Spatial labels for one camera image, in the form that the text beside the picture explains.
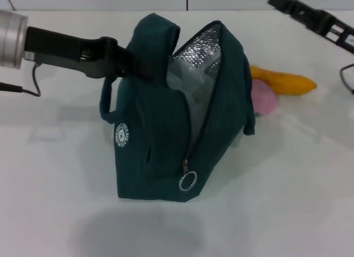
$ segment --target bag handle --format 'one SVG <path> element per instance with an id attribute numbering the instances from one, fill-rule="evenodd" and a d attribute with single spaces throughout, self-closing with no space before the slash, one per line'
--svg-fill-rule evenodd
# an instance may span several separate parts
<path id="1" fill-rule="evenodd" d="M 101 118 L 106 122 L 114 123 L 114 112 L 110 112 L 111 97 L 112 97 L 112 83 L 115 82 L 117 78 L 115 76 L 107 76 L 103 83 L 101 101 L 100 101 L 100 113 Z"/>

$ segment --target white logo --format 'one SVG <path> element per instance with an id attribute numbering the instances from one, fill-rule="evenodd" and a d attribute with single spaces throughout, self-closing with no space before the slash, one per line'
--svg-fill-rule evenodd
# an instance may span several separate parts
<path id="1" fill-rule="evenodd" d="M 124 147 L 129 140 L 129 129 L 125 123 L 121 123 L 116 129 L 116 143 L 119 147 Z"/>

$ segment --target lunch bag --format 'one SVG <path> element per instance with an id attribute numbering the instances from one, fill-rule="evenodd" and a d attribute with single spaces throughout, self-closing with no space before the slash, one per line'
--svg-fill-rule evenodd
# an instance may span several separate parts
<path id="1" fill-rule="evenodd" d="M 127 50 L 148 63 L 151 81 L 123 78 L 111 112 L 115 77 L 103 84 L 100 111 L 114 124 L 120 198 L 188 201 L 235 137 L 254 134 L 251 72 L 240 42 L 214 21 L 173 54 L 179 32 L 156 14 L 142 19 Z"/>

